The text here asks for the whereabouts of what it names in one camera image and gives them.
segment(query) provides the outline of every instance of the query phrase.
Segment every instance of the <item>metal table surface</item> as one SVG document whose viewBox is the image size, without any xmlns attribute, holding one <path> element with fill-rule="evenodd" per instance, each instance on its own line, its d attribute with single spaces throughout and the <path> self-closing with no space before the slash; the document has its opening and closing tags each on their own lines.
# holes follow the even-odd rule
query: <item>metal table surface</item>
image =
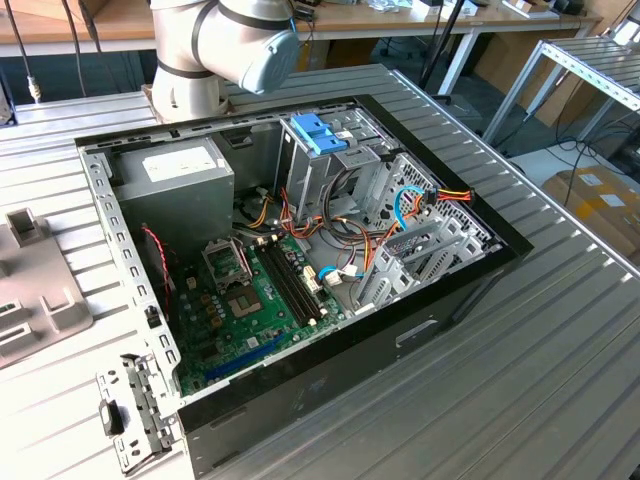
<svg viewBox="0 0 640 480">
<path fill-rule="evenodd" d="M 609 97 L 579 139 L 589 134 L 615 102 L 633 111 L 640 108 L 640 52 L 621 47 L 608 37 L 541 40 L 487 127 L 482 137 L 487 143 L 495 138 L 543 57 L 553 60 L 557 65 L 529 105 L 528 112 L 533 112 L 547 98 L 564 69 Z"/>
<path fill-rule="evenodd" d="M 213 478 L 627 478 L 640 462 L 640 273 L 400 74 L 293 75 L 240 110 L 370 93 L 535 245 L 461 325 Z M 136 336 L 72 138 L 152 125 L 142 94 L 29 105 L 0 130 L 0 208 L 45 215 L 96 322 L 0 370 L 0 478 L 119 478 L 94 372 Z M 144 480 L 190 478 L 179 449 Z"/>
</svg>

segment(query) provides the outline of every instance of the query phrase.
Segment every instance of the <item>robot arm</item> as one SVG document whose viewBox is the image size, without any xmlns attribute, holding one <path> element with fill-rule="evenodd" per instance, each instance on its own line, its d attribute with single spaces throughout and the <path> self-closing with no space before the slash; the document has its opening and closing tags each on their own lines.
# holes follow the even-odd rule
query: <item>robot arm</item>
<svg viewBox="0 0 640 480">
<path fill-rule="evenodd" d="M 223 113 L 218 75 L 262 94 L 295 66 L 298 37 L 286 0 L 154 0 L 151 8 L 158 52 L 153 104 L 168 121 Z"/>
</svg>

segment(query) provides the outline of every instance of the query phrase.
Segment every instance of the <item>metal shelf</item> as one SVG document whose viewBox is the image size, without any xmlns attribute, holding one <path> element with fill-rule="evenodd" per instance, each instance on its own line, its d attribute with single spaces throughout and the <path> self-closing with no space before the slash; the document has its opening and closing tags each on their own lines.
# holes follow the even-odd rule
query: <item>metal shelf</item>
<svg viewBox="0 0 640 480">
<path fill-rule="evenodd" d="M 621 47 L 608 37 L 541 40 L 487 127 L 482 137 L 485 142 L 491 143 L 495 139 L 543 57 L 556 62 L 557 67 L 529 106 L 530 113 L 549 95 L 563 69 L 574 73 L 610 97 L 610 101 L 582 132 L 581 138 L 586 137 L 614 102 L 619 102 L 630 110 L 640 108 L 640 52 Z"/>
</svg>

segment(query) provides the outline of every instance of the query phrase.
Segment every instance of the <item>table leg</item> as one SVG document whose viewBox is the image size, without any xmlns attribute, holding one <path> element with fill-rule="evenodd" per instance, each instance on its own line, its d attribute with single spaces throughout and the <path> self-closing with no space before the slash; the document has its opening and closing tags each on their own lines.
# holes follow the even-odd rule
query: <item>table leg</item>
<svg viewBox="0 0 640 480">
<path fill-rule="evenodd" d="M 592 29 L 593 25 L 585 25 L 576 32 L 574 38 L 585 38 Z M 551 70 L 549 77 L 542 84 L 542 87 L 540 87 L 540 90 L 538 90 L 538 93 L 527 107 L 527 113 L 535 111 L 538 105 L 540 105 L 540 103 L 543 102 L 545 98 L 547 98 L 547 95 L 549 94 L 551 89 L 555 88 L 555 84 L 558 81 L 558 77 L 560 76 L 560 73 L 562 73 L 562 70 L 564 70 L 564 67 L 561 67 L 560 65 L 556 65 L 555 67 L 553 67 L 553 70 Z"/>
<path fill-rule="evenodd" d="M 578 140 L 583 141 L 587 136 L 591 133 L 591 131 L 596 128 L 602 117 L 606 115 L 609 109 L 613 106 L 616 101 L 613 98 L 608 98 L 604 105 L 600 107 L 600 110 L 589 120 L 589 123 L 582 129 L 580 134 L 578 135 Z"/>
<path fill-rule="evenodd" d="M 543 42 L 543 40 L 540 40 L 538 42 L 538 45 L 536 45 L 536 48 L 534 48 L 533 53 L 529 57 L 529 60 L 527 60 L 527 63 L 525 63 L 524 68 L 520 72 L 520 75 L 518 75 L 518 78 L 516 78 L 516 81 L 513 83 L 511 90 L 509 90 L 509 93 L 507 93 L 507 96 L 504 98 L 502 105 L 500 105 L 500 108 L 498 108 L 498 111 L 491 120 L 491 123 L 485 130 L 482 139 L 486 143 L 491 144 L 498 131 L 502 127 L 505 119 L 507 118 L 507 115 L 509 115 L 509 112 L 515 105 L 516 100 L 520 96 L 520 93 L 522 92 L 522 90 L 524 90 L 524 87 L 527 86 L 529 77 L 538 66 L 540 58 L 542 57 Z"/>
<path fill-rule="evenodd" d="M 447 75 L 444 77 L 442 85 L 440 85 L 438 95 L 451 94 L 453 87 L 458 81 L 458 77 L 460 77 L 460 72 L 462 72 L 464 64 L 467 63 L 471 50 L 473 50 L 473 46 L 476 44 L 476 40 L 478 40 L 478 35 L 480 35 L 478 32 L 472 30 L 462 36 L 462 41 L 460 42 L 460 46 L 458 46 L 451 65 L 449 65 Z"/>
</svg>

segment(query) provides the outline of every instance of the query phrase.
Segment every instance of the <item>workbench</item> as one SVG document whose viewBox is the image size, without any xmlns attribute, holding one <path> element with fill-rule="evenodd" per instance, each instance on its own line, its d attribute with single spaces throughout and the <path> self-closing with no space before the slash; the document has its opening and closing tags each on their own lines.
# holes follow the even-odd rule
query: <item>workbench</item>
<svg viewBox="0 0 640 480">
<path fill-rule="evenodd" d="M 0 16 L 0 57 L 17 56 L 18 46 L 6 15 Z M 16 12 L 16 23 L 28 55 L 71 54 L 74 52 L 67 22 Z M 398 13 L 377 13 L 365 3 L 354 6 L 324 3 L 316 8 L 314 41 L 350 38 L 405 37 L 432 35 L 436 16 L 419 15 L 412 9 Z M 560 15 L 557 19 L 527 19 L 503 6 L 500 0 L 481 8 L 474 17 L 458 18 L 452 33 L 463 38 L 440 86 L 439 94 L 450 94 L 481 33 L 577 30 L 575 37 L 587 36 L 601 17 L 588 12 L 577 17 Z M 104 51 L 155 50 L 153 19 L 146 0 L 111 0 L 98 12 L 96 28 Z M 445 19 L 441 19 L 442 32 Z M 82 22 L 76 22 L 82 52 L 95 52 Z M 301 41 L 310 39 L 309 25 L 298 22 Z"/>
<path fill-rule="evenodd" d="M 265 97 L 230 93 L 239 111 L 373 95 L 535 249 L 463 323 L 211 478 L 628 478 L 640 272 L 398 72 L 299 73 Z M 0 130 L 0 208 L 47 217 L 96 321 L 0 370 L 0 478 L 117 479 L 94 373 L 142 341 L 72 139 L 156 121 L 141 93 L 22 106 L 18 120 Z M 191 478 L 188 456 L 176 447 L 137 478 Z"/>
</svg>

